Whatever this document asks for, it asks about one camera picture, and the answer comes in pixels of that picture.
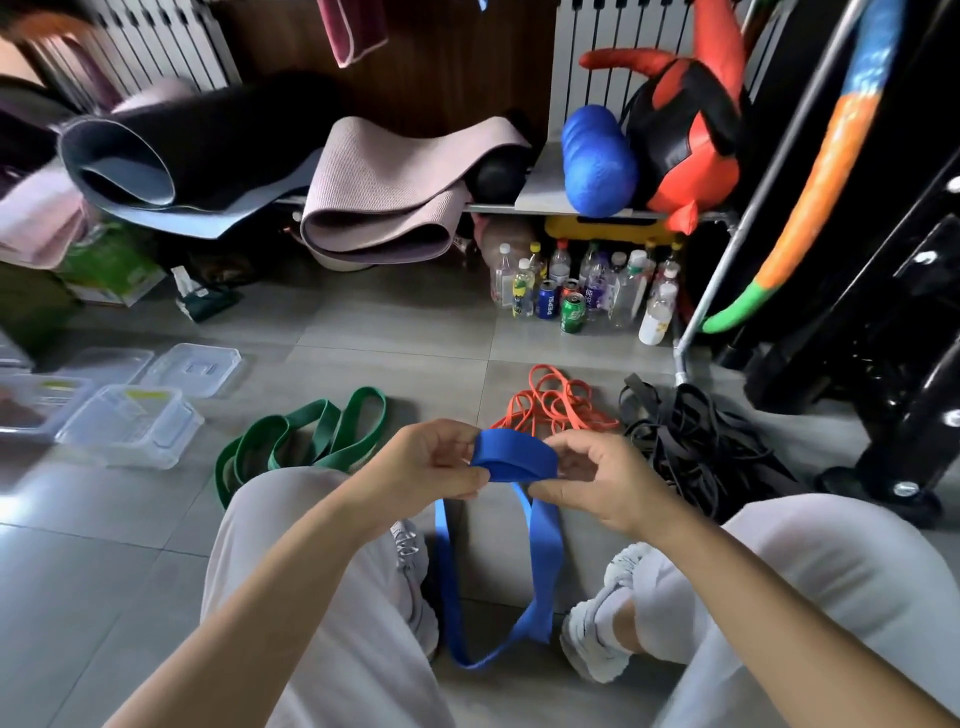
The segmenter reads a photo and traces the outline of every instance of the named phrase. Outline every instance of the orange resistance band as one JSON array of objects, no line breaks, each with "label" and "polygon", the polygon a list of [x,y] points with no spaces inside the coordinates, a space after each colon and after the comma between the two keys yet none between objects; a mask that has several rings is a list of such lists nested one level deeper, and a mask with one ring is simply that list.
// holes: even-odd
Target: orange resistance band
[{"label": "orange resistance band", "polygon": [[[534,384],[537,370],[546,370]],[[520,432],[537,434],[538,425],[550,423],[550,431],[564,429],[592,429],[603,432],[616,429],[620,422],[593,408],[590,398],[593,390],[580,379],[567,379],[564,373],[549,364],[535,364],[530,370],[530,389],[517,392],[510,398],[507,415],[498,420],[493,427],[515,429]],[[556,382],[557,389],[544,389]]]}]

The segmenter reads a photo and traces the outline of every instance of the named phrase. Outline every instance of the water bottle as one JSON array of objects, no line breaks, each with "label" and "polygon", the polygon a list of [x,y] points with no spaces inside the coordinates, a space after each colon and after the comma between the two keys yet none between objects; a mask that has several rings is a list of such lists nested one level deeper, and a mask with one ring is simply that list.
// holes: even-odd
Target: water bottle
[{"label": "water bottle", "polygon": [[624,264],[626,262],[626,253],[614,253],[610,256],[610,268],[607,269],[607,274],[604,276],[606,283],[604,296],[600,300],[600,305],[598,306],[601,311],[607,311],[608,315],[610,313],[610,308],[613,305],[613,289],[616,287],[617,279],[619,278],[620,273],[623,272]]},{"label": "water bottle", "polygon": [[500,260],[491,270],[490,295],[493,301],[504,308],[514,305],[514,275],[516,268],[510,256],[510,243],[500,244]]},{"label": "water bottle", "polygon": [[600,244],[599,243],[590,243],[587,247],[587,254],[584,255],[584,259],[580,261],[580,290],[587,292],[587,278],[590,275],[590,271],[593,268],[593,264],[597,261],[597,256],[600,254]]},{"label": "water bottle", "polygon": [[614,328],[630,325],[643,303],[647,290],[646,251],[633,251],[627,267],[616,275],[610,304],[610,322]]},{"label": "water bottle", "polygon": [[670,253],[657,265],[657,274],[654,276],[655,285],[663,280],[663,274],[667,268],[673,268],[680,273],[680,251],[683,249],[684,244],[679,240],[674,240],[670,243]]},{"label": "water bottle", "polygon": [[677,304],[677,284],[672,280],[665,280],[650,295],[647,302],[647,311],[640,322],[640,341],[649,346],[656,346],[663,341],[663,335],[673,319],[673,309]]},{"label": "water bottle", "polygon": [[534,278],[537,279],[537,287],[543,283],[546,278],[546,260],[540,255],[540,243],[530,243],[530,270],[534,272]]},{"label": "water bottle", "polygon": [[549,276],[550,279],[557,284],[557,287],[561,287],[566,283],[566,280],[570,278],[570,267],[572,261],[570,260],[570,253],[567,251],[569,243],[566,240],[557,241],[557,250],[554,251],[553,257],[550,258],[550,270]]},{"label": "water bottle", "polygon": [[514,318],[533,316],[534,301],[537,299],[537,277],[530,268],[530,258],[520,261],[519,270],[514,275],[512,304]]},{"label": "water bottle", "polygon": [[607,298],[607,254],[598,253],[596,262],[587,274],[587,318],[596,319],[603,310],[601,305]]}]

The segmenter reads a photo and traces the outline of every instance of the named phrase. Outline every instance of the black yoga mat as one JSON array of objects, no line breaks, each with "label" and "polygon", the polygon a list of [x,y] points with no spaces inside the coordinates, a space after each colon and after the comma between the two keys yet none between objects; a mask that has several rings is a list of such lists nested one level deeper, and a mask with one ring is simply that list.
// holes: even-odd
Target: black yoga mat
[{"label": "black yoga mat", "polygon": [[62,134],[60,156],[84,193],[92,190],[115,205],[219,212],[294,172],[324,146],[342,115],[328,78],[284,71],[254,84],[78,119]]}]

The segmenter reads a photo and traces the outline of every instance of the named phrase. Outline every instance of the person's right hand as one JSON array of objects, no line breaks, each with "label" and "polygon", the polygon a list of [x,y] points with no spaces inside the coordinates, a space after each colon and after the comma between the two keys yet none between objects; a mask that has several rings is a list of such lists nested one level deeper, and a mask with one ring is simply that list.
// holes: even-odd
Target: person's right hand
[{"label": "person's right hand", "polygon": [[620,435],[570,429],[544,442],[560,456],[560,478],[531,484],[532,497],[587,511],[641,541],[650,541],[653,527],[684,505]]}]

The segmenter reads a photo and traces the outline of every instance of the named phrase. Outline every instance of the light gray pants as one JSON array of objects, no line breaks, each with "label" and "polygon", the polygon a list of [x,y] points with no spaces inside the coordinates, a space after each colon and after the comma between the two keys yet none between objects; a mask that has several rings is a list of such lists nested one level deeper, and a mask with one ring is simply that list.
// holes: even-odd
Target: light gray pants
[{"label": "light gray pants", "polygon": [[[291,468],[244,486],[227,510],[210,557],[202,618],[343,478],[332,471]],[[960,712],[960,591],[944,560],[916,529],[866,503],[813,495],[749,505],[725,527],[831,617]],[[453,724],[398,610],[405,588],[390,534],[360,550],[271,726]],[[635,570],[634,600],[644,649],[688,665],[658,725],[784,725],[689,582],[658,551]]]}]

